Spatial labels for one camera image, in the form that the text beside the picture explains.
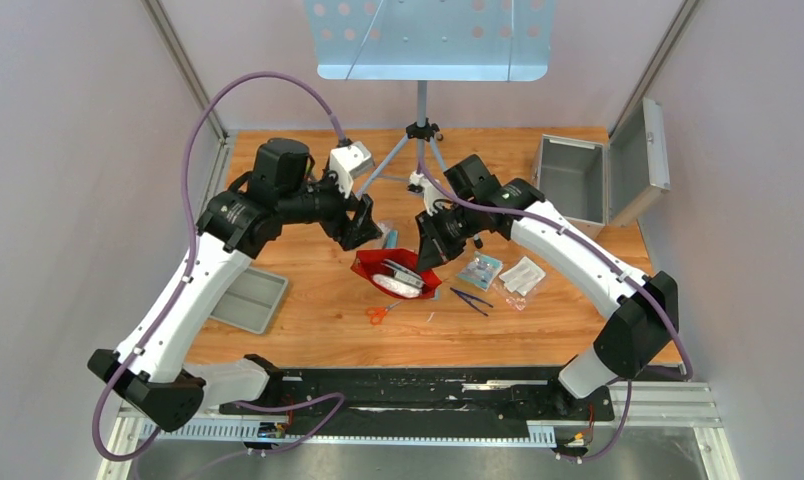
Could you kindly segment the red first aid pouch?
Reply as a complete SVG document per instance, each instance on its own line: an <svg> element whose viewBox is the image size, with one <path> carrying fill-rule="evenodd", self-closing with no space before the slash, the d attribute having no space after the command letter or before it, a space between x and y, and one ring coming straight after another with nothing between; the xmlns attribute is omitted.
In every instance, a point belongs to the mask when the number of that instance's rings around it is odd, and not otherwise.
<svg viewBox="0 0 804 480"><path fill-rule="evenodd" d="M403 248L356 252L351 271L398 300L431 300L442 281L433 270L417 272L418 255Z"/></svg>

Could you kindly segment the white gauze pad bag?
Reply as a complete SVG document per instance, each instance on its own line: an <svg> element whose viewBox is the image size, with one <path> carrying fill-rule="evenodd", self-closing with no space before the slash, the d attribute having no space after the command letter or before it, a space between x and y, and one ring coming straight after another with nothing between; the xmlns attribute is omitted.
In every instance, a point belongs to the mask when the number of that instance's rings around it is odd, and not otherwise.
<svg viewBox="0 0 804 480"><path fill-rule="evenodd" d="M384 274L375 274L371 277L372 282L384 291L403 299L418 298L422 291L420 287L407 284L395 277Z"/></svg>

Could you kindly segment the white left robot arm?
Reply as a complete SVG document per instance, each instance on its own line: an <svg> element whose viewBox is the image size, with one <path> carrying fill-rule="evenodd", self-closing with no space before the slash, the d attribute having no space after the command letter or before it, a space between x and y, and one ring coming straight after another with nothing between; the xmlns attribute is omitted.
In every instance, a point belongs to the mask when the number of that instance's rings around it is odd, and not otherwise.
<svg viewBox="0 0 804 480"><path fill-rule="evenodd" d="M356 196L357 177L374 165L360 141L333 149L321 176L297 140L261 144L254 166L206 205L184 260L138 327L113 350L96 350L88 368L164 432L198 411L248 401L261 413L284 400L281 371L256 354L233 363L189 365L185 358L227 289L286 225L318 224L344 251L381 237L372 199Z"/></svg>

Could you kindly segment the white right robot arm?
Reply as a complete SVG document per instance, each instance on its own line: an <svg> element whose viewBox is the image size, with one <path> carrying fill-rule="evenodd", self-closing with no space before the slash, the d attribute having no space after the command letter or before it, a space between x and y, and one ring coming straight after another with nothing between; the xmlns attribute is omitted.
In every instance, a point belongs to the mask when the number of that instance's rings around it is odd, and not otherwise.
<svg viewBox="0 0 804 480"><path fill-rule="evenodd" d="M418 171L425 192L438 196L416 217L417 270L456 259L481 232L498 233L541 257L605 318L593 344L560 370L548 392L558 415L576 416L595 390L635 378L668 344L681 344L676 281L663 271L649 276L603 249L528 181L501 183L477 155L446 170L446 185L425 166Z"/></svg>

